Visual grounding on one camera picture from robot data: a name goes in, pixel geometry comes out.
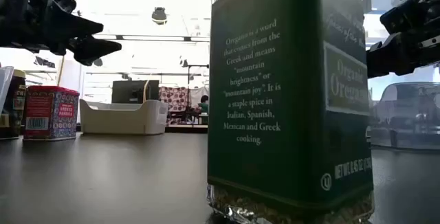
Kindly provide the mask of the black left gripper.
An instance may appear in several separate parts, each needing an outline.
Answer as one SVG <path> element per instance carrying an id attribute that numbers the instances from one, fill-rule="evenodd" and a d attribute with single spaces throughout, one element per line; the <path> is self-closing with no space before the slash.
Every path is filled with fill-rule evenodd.
<path id="1" fill-rule="evenodd" d="M 120 51 L 120 43 L 90 36 L 104 26 L 72 14 L 76 5 L 75 0 L 1 0 L 1 46 L 48 49 L 59 56 L 68 49 L 85 66 Z"/>

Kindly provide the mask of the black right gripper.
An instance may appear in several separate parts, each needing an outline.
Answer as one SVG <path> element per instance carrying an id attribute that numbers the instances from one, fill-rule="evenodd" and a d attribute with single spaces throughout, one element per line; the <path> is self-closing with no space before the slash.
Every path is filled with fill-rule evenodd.
<path id="1" fill-rule="evenodd" d="M 402 76 L 439 63 L 439 28 L 423 28 L 439 26 L 439 0 L 406 0 L 379 20 L 391 35 L 366 51 L 368 78 Z M 419 40 L 406 32 L 419 28 Z"/>

